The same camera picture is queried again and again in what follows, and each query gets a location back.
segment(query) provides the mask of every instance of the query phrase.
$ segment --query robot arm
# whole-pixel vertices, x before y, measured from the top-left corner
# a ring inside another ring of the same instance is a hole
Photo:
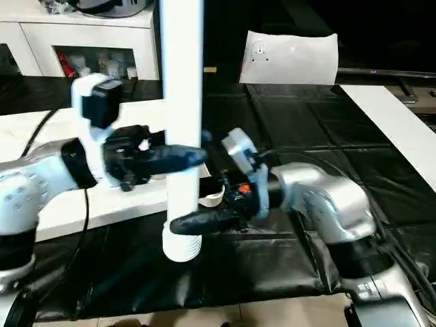
[[[274,167],[268,175],[241,129],[231,131],[223,145],[246,176],[245,182],[236,185],[223,183],[230,195],[225,197],[228,203],[237,209],[236,214],[264,218],[270,205],[310,219],[330,252],[343,288],[354,295],[354,306],[346,311],[351,326],[430,326],[403,270],[377,244],[369,201],[359,185],[309,163]],[[229,215],[228,209],[209,216],[192,214],[176,219],[170,227],[178,234],[220,230],[235,225]]]
[[[37,300],[22,288],[35,264],[38,213],[55,196],[97,183],[131,191],[154,174],[203,164],[199,148],[165,145],[147,126],[113,129],[121,83],[102,74],[77,79],[73,107],[79,138],[49,142],[16,161],[0,163],[0,326],[28,326]],[[140,148],[143,142],[148,148]]]

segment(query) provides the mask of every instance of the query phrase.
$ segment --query orange light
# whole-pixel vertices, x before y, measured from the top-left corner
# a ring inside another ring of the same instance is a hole
[[[239,190],[242,194],[250,193],[250,185],[248,185],[248,184],[242,184],[242,185],[239,185],[238,190]]]

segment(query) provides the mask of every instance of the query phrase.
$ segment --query white cabinet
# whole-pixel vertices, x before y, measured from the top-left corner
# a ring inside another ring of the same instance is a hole
[[[22,23],[21,26],[44,76],[64,76],[56,50],[65,52],[65,47],[71,47],[75,48],[72,50],[75,53],[80,53],[80,48],[104,48],[108,52],[128,49],[133,53],[138,78],[158,79],[150,29],[38,23]]]
[[[132,17],[110,19],[50,15],[37,0],[0,0],[0,54],[10,52],[27,76],[103,72],[127,78],[133,72],[157,80],[153,16],[154,4]]]
[[[42,76],[40,67],[17,22],[0,22],[0,48],[4,53],[10,52],[22,75]]]

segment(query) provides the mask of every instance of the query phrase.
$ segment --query white paper sign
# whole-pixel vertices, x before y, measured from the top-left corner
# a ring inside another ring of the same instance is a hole
[[[299,37],[248,32],[240,83],[333,85],[337,34]]]

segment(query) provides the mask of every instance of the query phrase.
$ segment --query white pipe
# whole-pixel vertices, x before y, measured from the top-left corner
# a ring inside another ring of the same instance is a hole
[[[163,96],[167,144],[200,146],[204,0],[160,0]],[[198,208],[199,169],[167,176],[168,217],[163,252],[186,262],[200,252],[201,236],[171,233],[168,222]]]

